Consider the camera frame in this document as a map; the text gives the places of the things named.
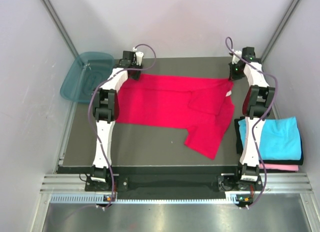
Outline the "folded light blue t shirt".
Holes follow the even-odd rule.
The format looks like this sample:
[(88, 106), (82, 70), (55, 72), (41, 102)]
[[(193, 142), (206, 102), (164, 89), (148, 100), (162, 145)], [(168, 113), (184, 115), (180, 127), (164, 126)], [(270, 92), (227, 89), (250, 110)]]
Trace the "folded light blue t shirt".
[(302, 142), (297, 120), (242, 117), (234, 121), (237, 145), (242, 145), (240, 163), (256, 166), (259, 161), (299, 161)]

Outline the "aluminium frame rail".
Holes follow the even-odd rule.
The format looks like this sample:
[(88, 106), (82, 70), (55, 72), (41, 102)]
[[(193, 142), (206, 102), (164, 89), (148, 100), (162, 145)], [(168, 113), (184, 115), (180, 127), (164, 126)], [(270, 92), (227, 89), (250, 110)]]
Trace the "aluminium frame rail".
[[(40, 187), (43, 193), (82, 193), (85, 182), (76, 174), (47, 174)], [(305, 173), (269, 173), (266, 193), (311, 193), (311, 183)]]

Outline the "folded pink t shirt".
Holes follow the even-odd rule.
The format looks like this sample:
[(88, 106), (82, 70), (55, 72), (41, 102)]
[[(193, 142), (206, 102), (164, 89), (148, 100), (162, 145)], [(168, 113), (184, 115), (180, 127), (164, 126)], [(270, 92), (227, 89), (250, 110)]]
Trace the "folded pink t shirt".
[(297, 172), (299, 170), (298, 165), (288, 165), (288, 164), (265, 164), (266, 170), (276, 170), (276, 171), (288, 171)]

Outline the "red t shirt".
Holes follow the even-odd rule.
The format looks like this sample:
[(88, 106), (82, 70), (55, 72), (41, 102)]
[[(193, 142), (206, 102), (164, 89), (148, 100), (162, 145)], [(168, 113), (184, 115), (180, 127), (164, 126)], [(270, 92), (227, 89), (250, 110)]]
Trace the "red t shirt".
[(185, 129), (185, 146), (215, 159), (235, 111), (233, 86), (227, 78), (142, 74), (120, 88), (116, 121)]

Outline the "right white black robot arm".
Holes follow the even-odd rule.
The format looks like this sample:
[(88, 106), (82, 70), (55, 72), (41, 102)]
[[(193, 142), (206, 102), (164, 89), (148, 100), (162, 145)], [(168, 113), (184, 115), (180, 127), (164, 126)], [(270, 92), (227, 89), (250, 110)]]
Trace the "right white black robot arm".
[(260, 143), (266, 118), (274, 103), (276, 88), (266, 81), (260, 59), (256, 57), (253, 47), (245, 47), (236, 51), (228, 48), (232, 61), (229, 63), (230, 80), (246, 78), (249, 89), (242, 105), (245, 120), (245, 140), (243, 152), (239, 160), (238, 173), (233, 183), (240, 190), (250, 185), (261, 185), (260, 165), (263, 159)]

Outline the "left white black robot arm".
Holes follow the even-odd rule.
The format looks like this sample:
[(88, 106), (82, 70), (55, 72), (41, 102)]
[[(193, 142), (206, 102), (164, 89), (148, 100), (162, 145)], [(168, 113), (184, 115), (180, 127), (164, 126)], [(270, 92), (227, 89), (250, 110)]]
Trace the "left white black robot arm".
[(120, 113), (118, 93), (128, 78), (140, 78), (144, 54), (136, 48), (124, 51), (110, 77), (96, 88), (92, 96), (92, 115), (96, 124), (96, 149), (90, 179), (102, 190), (114, 191), (115, 180), (111, 167), (112, 133)]

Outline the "blue plastic bin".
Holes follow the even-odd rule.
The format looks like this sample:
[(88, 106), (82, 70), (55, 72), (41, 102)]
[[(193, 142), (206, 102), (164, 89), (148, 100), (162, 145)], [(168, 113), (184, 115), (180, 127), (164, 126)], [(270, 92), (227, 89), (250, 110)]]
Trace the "blue plastic bin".
[(115, 60), (102, 52), (84, 52), (71, 65), (60, 95), (72, 102), (88, 104), (95, 88), (112, 73)]

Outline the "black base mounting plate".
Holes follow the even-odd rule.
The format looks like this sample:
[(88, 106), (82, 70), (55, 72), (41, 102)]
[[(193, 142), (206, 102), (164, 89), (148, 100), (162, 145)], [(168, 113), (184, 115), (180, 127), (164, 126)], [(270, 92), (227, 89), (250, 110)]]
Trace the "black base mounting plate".
[(142, 189), (163, 193), (170, 189), (181, 189), (189, 192), (227, 192), (227, 191), (249, 191), (260, 190), (262, 188), (261, 179), (257, 182), (240, 181), (233, 174), (120, 174), (114, 177), (114, 182), (110, 178), (106, 183), (87, 179), (86, 191), (112, 191), (118, 193), (129, 193)]

